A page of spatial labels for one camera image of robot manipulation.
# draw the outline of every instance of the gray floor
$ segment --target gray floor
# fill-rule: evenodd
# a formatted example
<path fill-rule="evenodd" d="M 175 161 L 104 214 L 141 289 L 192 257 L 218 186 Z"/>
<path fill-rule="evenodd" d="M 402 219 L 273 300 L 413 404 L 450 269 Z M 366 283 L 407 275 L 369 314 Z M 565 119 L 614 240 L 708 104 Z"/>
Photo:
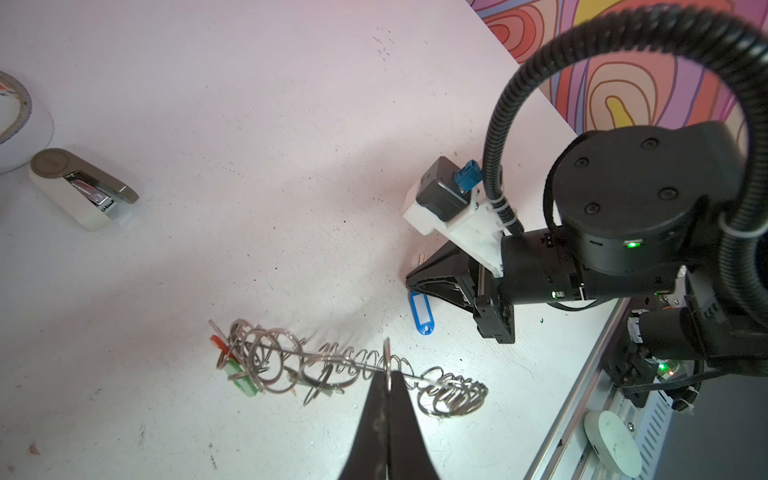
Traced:
<path fill-rule="evenodd" d="M 656 480 L 768 478 L 768 378 L 703 383 L 695 415 L 675 415 Z"/>

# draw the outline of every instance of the white tape roll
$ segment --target white tape roll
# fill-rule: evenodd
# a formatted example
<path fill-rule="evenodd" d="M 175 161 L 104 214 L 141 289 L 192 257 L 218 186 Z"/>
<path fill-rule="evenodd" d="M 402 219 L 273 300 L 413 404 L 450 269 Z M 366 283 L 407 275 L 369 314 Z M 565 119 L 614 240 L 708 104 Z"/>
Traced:
<path fill-rule="evenodd" d="M 0 174 L 29 162 L 51 137 L 53 119 L 42 103 L 0 71 Z"/>

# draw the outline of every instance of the metal wire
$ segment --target metal wire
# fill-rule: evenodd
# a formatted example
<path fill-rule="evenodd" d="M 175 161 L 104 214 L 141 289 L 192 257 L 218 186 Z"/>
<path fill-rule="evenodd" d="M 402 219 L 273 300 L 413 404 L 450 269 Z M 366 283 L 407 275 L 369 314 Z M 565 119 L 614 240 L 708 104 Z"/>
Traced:
<path fill-rule="evenodd" d="M 225 336 L 213 320 L 208 323 L 227 345 L 219 356 L 217 368 L 222 369 L 232 359 L 243 369 L 230 375 L 230 381 L 248 377 L 259 391 L 271 393 L 289 392 L 296 385 L 309 386 L 304 405 L 320 393 L 344 393 L 344 389 L 360 376 L 368 380 L 375 372 L 384 372 L 389 378 L 393 370 L 401 372 L 408 389 L 419 391 L 416 397 L 419 410 L 432 417 L 468 415 L 479 409 L 488 395 L 488 387 L 482 383 L 445 373 L 440 366 L 433 366 L 417 376 L 407 359 L 389 354 L 389 339 L 385 341 L 382 354 L 367 349 L 355 353 L 351 346 L 339 353 L 338 343 L 324 343 L 312 353 L 304 349 L 306 338 L 298 339 L 286 329 L 264 329 L 238 319 L 232 322 L 230 333 Z M 296 368 L 286 365 L 292 357 L 296 358 Z M 313 367 L 315 370 L 320 367 L 319 374 L 308 371 Z"/>

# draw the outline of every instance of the metal coil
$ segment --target metal coil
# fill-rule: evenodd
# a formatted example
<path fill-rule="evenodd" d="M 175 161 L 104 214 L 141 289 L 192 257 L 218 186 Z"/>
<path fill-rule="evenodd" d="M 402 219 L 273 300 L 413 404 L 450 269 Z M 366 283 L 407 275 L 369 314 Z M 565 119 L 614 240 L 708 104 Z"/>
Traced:
<path fill-rule="evenodd" d="M 384 372 L 389 384 L 389 372 L 393 370 L 401 372 L 408 389 L 418 390 L 419 410 L 432 417 L 468 415 L 479 409 L 488 395 L 488 387 L 482 383 L 445 373 L 440 366 L 415 375 L 407 359 L 389 354 L 389 339 L 385 341 L 383 353 L 367 349 L 356 352 L 351 346 L 339 353 L 338 342 L 324 343 L 317 351 L 307 352 L 307 339 L 299 339 L 286 329 L 254 327 L 247 320 L 238 319 L 232 322 L 229 335 L 225 336 L 213 320 L 209 323 L 226 343 L 217 368 L 223 368 L 232 359 L 243 369 L 229 376 L 230 381 L 248 377 L 259 391 L 271 393 L 289 392 L 299 384 L 309 386 L 304 405 L 320 393 L 344 393 L 360 376 L 367 380 L 375 372 Z M 292 357 L 296 358 L 296 368 L 286 365 Z M 309 372 L 318 367 L 319 373 Z"/>

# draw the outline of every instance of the patterned wallpaper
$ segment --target patterned wallpaper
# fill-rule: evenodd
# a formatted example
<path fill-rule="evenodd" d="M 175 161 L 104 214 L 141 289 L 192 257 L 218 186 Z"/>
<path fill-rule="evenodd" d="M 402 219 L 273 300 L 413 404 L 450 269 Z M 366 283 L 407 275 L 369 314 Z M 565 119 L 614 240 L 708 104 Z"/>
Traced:
<path fill-rule="evenodd" d="M 524 62 L 544 43 L 603 12 L 653 0 L 467 0 L 515 57 Z M 739 15 L 766 29 L 768 0 L 677 2 Z M 580 134 L 628 125 L 679 128 L 722 120 L 746 151 L 746 128 L 733 94 L 710 71 L 660 53 L 621 52 L 568 67 L 541 86 L 560 115 Z"/>

